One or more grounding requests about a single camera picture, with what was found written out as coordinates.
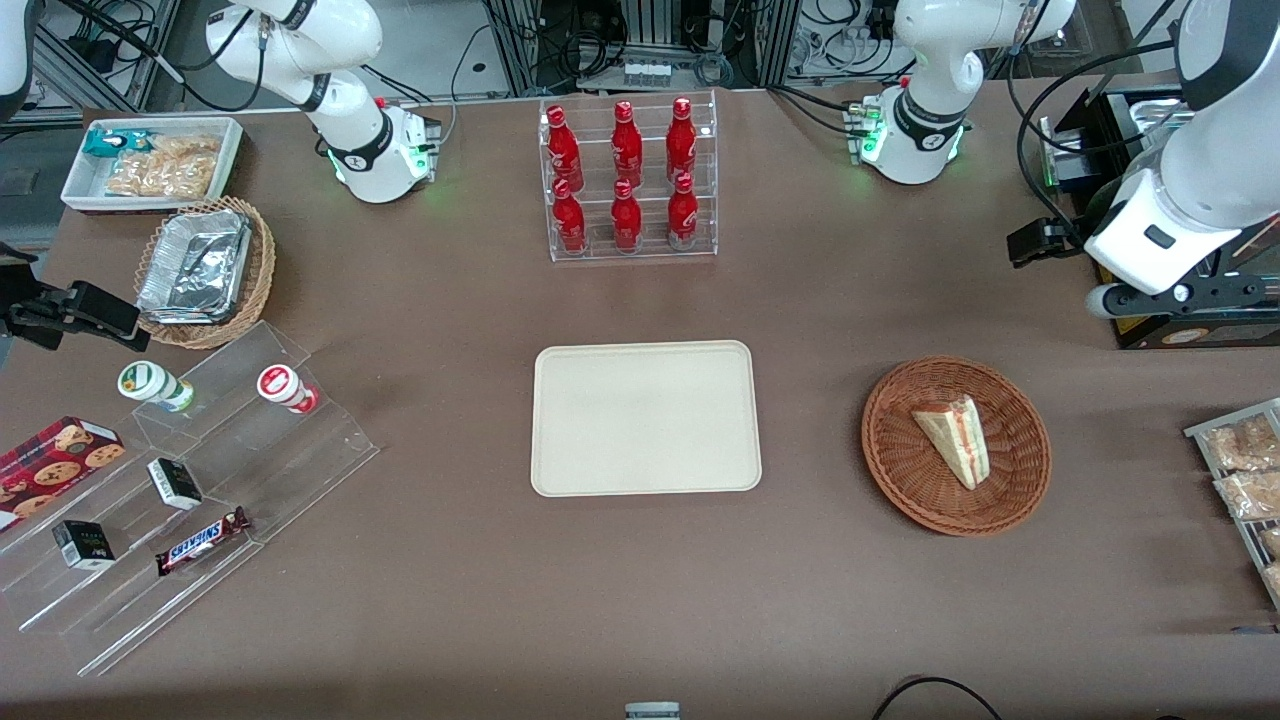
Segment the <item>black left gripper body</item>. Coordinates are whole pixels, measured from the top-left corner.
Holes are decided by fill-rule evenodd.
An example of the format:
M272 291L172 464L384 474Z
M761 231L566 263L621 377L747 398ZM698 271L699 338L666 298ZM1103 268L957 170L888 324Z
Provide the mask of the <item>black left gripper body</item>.
M1007 236L1007 259L1015 269L1050 259L1075 258L1083 243L1070 222L1038 218Z

